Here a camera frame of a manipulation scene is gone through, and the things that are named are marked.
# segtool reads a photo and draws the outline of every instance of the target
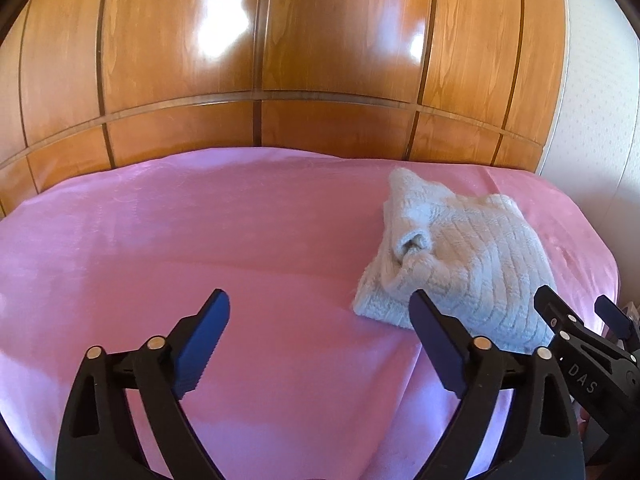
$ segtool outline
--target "wood panel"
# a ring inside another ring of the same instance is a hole
[[[431,0],[271,0],[263,86],[416,102]]]
[[[482,126],[421,113],[410,160],[491,164],[500,134]]]
[[[28,155],[38,192],[73,176],[109,170],[102,126],[65,137]]]
[[[551,128],[564,61],[564,0],[524,0],[518,78],[507,130],[544,144]]]
[[[32,0],[20,74],[29,145],[100,116],[99,9],[100,0]]]
[[[438,0],[422,103],[502,126],[519,35],[520,0]]]
[[[6,214],[37,194],[26,158],[19,158],[0,170],[0,202]]]
[[[542,156],[542,146],[504,136],[494,166],[514,170],[536,171]]]
[[[172,153],[251,146],[253,103],[232,102],[165,108],[108,124],[116,166]]]
[[[401,159],[410,110],[320,101],[263,101],[262,145],[345,158]]]
[[[257,0],[106,0],[107,112],[252,87]]]
[[[0,162],[25,148],[20,118],[20,41],[26,8],[0,44]]]

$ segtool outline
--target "screw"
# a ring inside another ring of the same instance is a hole
[[[536,353],[538,354],[538,357],[547,361],[553,357],[552,353],[549,351],[549,348],[546,348],[544,346],[538,348],[538,350],[536,350]]]
[[[157,335],[156,337],[152,337],[149,341],[146,342],[146,347],[149,350],[159,350],[164,346],[164,337],[161,335]]]
[[[102,353],[102,348],[100,348],[99,346],[92,346],[86,351],[86,358],[95,359],[97,357],[100,357],[101,353]]]
[[[474,346],[480,350],[488,350],[492,345],[491,341],[489,341],[485,337],[480,336],[474,339]]]

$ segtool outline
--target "pink fabric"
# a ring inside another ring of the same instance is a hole
[[[559,293],[602,328],[593,301],[615,298],[614,259],[571,200],[533,174],[274,148],[185,153],[69,180],[0,222],[0,412],[11,430],[52,467],[86,349],[135,349],[220,287],[231,320],[183,405],[228,480],[413,478],[456,399],[415,333],[350,310],[395,166],[456,193],[513,197]],[[166,472],[148,426],[140,433]]]

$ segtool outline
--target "mattress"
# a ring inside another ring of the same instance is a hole
[[[413,478],[458,401],[414,332],[350,309],[396,166],[456,193],[511,196],[558,293],[602,329],[593,301],[616,299],[615,261],[578,207],[533,174],[277,148],[172,155],[63,182],[0,222],[0,413],[18,441],[53,469],[86,349],[138,348],[222,288],[230,322],[182,405],[228,480]],[[129,398],[149,462],[167,474]]]

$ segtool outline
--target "silver pin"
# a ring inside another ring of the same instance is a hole
[[[491,348],[491,341],[482,336],[476,337],[474,339],[474,346],[481,350],[488,350],[489,348]]]
[[[102,354],[102,348],[100,348],[99,346],[92,346],[86,351],[86,358],[95,359],[97,357],[100,357],[100,354]]]
[[[541,346],[540,348],[538,348],[536,353],[538,354],[538,357],[546,361],[548,361],[553,357],[552,353],[549,351],[549,348],[546,348],[544,346]]]
[[[149,341],[146,342],[146,347],[149,350],[159,350],[164,346],[164,337],[161,335],[157,335],[156,337],[152,337]]]

